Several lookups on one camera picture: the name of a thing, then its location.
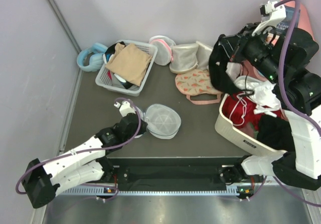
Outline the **white mesh laundry bag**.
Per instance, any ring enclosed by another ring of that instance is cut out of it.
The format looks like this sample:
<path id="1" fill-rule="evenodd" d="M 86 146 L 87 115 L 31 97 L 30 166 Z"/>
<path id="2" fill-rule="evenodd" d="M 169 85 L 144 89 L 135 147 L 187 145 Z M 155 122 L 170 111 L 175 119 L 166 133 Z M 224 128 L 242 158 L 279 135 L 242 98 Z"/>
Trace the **white mesh laundry bag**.
<path id="1" fill-rule="evenodd" d="M 178 133 L 182 119 L 172 108 L 162 104 L 152 104 L 143 113 L 147 130 L 156 138 L 169 140 Z"/>

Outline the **white satin bra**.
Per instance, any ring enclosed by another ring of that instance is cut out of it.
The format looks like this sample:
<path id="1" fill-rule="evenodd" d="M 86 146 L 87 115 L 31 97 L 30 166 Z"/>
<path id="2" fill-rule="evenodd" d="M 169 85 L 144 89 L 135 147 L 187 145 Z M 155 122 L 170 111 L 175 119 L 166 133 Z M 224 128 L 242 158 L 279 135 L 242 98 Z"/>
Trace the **white satin bra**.
<path id="1" fill-rule="evenodd" d="M 269 81 L 256 81 L 249 79 L 248 76 L 245 76 L 245 78 L 241 80 L 237 80 L 237 76 L 240 74 L 241 70 L 242 66 L 239 63 L 229 62 L 227 64 L 226 72 L 236 83 L 236 86 L 242 90 L 242 96 L 250 98 L 253 102 L 261 106 L 268 106 L 274 110 L 281 110 L 280 100 L 272 92 L 275 85 Z"/>

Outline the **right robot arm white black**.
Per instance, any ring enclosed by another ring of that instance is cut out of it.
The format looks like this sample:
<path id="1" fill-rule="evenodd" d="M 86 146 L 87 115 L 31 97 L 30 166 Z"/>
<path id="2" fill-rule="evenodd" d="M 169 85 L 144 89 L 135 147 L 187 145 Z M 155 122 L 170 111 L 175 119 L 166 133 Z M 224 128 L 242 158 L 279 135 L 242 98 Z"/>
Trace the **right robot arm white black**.
<path id="1" fill-rule="evenodd" d="M 320 132 L 316 121 L 317 110 L 320 109 L 320 77 L 306 69 L 319 49 L 318 43 L 310 33 L 300 28 L 289 28 L 281 35 L 274 35 L 270 42 L 265 42 L 267 33 L 254 34 L 254 27 L 254 24 L 248 24 L 236 35 L 219 36 L 209 58 L 213 87 L 227 94 L 239 92 L 240 89 L 226 73 L 227 63 L 247 60 L 274 84 L 273 93 L 286 112 L 296 115 L 297 123 L 304 127 L 312 125 Z M 319 146 L 320 141 L 300 137 L 294 144 L 294 151 L 263 165 L 271 170 L 272 176 L 287 185 L 319 189 L 320 172 L 310 173 L 307 170 L 316 166 L 316 151 L 305 152 Z"/>

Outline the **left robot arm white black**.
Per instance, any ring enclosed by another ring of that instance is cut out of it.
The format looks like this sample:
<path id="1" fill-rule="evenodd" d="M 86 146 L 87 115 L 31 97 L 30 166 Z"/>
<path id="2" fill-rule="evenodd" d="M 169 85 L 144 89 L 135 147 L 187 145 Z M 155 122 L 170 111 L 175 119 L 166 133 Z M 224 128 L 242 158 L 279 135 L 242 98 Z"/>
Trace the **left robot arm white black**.
<path id="1" fill-rule="evenodd" d="M 128 114 L 112 127 L 101 129 L 78 147 L 51 160 L 38 158 L 27 165 L 21 179 L 34 209 L 49 204 L 64 191 L 89 182 L 114 181 L 114 167 L 107 155 L 146 132 L 147 123 Z"/>

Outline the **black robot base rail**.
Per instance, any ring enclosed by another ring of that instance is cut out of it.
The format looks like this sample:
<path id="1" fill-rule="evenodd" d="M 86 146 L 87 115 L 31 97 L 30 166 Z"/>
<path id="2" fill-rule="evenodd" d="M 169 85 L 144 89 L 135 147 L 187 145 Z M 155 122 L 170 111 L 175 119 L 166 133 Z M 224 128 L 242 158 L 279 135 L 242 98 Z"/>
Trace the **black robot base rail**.
<path id="1" fill-rule="evenodd" d="M 117 184 L 121 191 L 218 191 L 227 185 L 263 177 L 237 176 L 237 157 L 109 158 L 113 169 L 100 183 Z"/>

